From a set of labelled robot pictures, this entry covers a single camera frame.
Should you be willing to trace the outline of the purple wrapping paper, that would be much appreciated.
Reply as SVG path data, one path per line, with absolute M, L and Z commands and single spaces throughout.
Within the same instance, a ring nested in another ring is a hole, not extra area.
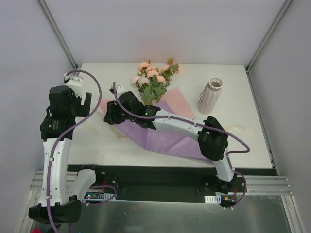
M 129 120 L 115 126 L 145 150 L 160 154 L 183 157 L 210 163 L 194 139 L 168 130 L 153 130 L 140 127 Z

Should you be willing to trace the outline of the cream printed ribbon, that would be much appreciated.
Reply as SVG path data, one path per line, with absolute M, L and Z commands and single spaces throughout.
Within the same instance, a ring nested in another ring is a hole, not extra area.
M 83 123 L 83 125 L 86 128 L 88 128 L 89 130 L 93 131 L 94 133 L 97 133 L 97 134 L 100 134 L 101 136 L 103 136 L 103 133 L 102 133 L 100 128 L 92 126 L 90 123 Z M 131 132 L 132 130 L 134 130 L 134 131 L 138 130 L 139 133 L 143 133 L 145 131 L 148 132 L 148 130 L 149 130 L 149 129 L 142 128 L 139 125 L 137 125 L 133 122 L 130 122 L 130 121 L 125 121 L 121 124 L 115 124 L 115 125 L 109 125 L 108 124 L 107 128 L 114 134 L 114 136 L 118 140 L 128 137 L 127 133 L 125 133 L 125 132 Z M 232 125 L 232 126 L 225 128 L 225 131 L 227 131 L 227 132 L 231 132 L 233 130 L 243 131 L 243 132 L 247 133 L 249 136 L 253 136 L 251 130 L 249 130 L 245 127 L 239 126 L 239 125 Z

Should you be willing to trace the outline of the pink wrapping paper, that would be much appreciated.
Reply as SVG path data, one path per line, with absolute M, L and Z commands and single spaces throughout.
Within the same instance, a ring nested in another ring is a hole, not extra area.
M 182 117 L 196 119 L 192 108 L 177 87 L 167 91 L 155 106 Z

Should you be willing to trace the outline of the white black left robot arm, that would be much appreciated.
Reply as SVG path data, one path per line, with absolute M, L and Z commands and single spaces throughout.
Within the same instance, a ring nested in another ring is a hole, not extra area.
M 91 93 L 86 100 L 66 85 L 52 87 L 49 91 L 49 106 L 40 125 L 44 148 L 44 170 L 37 206 L 29 208 L 29 218 L 42 224 L 76 223 L 81 216 L 82 201 L 87 190 L 99 188 L 103 178 L 92 167 L 83 167 L 76 180 L 67 185 L 69 150 L 73 130 L 78 126 L 77 117 L 87 120 L 90 111 Z

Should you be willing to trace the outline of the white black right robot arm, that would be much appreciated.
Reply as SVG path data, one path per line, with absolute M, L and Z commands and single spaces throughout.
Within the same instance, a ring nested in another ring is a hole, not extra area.
M 176 115 L 168 104 L 144 105 L 131 91 L 108 101 L 105 110 L 105 123 L 148 151 L 212 162 L 217 176 L 209 181 L 211 189 L 228 193 L 236 186 L 236 175 L 225 158 L 228 136 L 216 118 L 196 120 Z

